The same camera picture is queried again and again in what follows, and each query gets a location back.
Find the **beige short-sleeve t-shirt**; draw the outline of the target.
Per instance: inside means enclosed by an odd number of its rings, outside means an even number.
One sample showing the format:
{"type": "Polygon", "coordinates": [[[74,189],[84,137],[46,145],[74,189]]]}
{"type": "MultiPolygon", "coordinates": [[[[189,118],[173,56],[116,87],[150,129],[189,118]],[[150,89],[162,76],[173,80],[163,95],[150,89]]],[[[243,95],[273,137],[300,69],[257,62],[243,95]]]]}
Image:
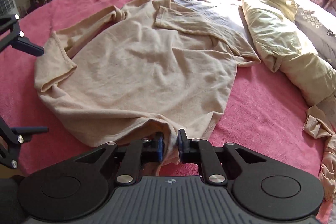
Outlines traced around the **beige short-sleeve t-shirt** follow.
{"type": "Polygon", "coordinates": [[[163,163],[177,164],[178,130],[208,139],[237,69],[259,62],[232,28],[173,0],[133,0],[53,32],[34,85],[82,143],[126,144],[160,131],[163,163]]]}

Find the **beige crumpled garment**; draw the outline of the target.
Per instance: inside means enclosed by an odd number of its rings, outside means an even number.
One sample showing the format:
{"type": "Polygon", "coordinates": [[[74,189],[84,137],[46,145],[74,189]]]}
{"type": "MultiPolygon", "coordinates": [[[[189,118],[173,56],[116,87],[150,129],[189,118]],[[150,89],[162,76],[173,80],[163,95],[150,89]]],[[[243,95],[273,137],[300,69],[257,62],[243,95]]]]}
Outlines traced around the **beige crumpled garment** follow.
{"type": "Polygon", "coordinates": [[[335,200],[335,97],[326,98],[306,111],[304,132],[314,139],[323,139],[325,148],[318,179],[322,183],[325,200],[335,200]]]}

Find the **pale yellow duvet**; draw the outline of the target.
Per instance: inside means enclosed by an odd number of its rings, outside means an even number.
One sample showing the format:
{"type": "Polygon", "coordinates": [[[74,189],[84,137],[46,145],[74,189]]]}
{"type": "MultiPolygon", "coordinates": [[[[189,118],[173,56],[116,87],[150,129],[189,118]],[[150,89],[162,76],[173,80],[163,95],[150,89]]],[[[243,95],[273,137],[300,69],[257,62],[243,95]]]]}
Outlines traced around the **pale yellow duvet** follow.
{"type": "Polygon", "coordinates": [[[295,25],[295,0],[241,0],[255,48],[270,71],[282,71],[309,106],[335,95],[335,69],[295,25]]]}

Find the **grey diamond-print pillow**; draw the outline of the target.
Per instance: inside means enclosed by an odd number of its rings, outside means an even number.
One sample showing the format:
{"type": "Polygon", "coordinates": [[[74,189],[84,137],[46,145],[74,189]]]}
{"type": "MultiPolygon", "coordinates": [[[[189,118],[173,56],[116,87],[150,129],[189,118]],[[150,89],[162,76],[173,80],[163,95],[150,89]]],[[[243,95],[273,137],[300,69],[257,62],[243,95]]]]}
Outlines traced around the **grey diamond-print pillow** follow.
{"type": "Polygon", "coordinates": [[[335,68],[335,16],[310,0],[295,2],[295,25],[309,38],[318,55],[335,68]]]}

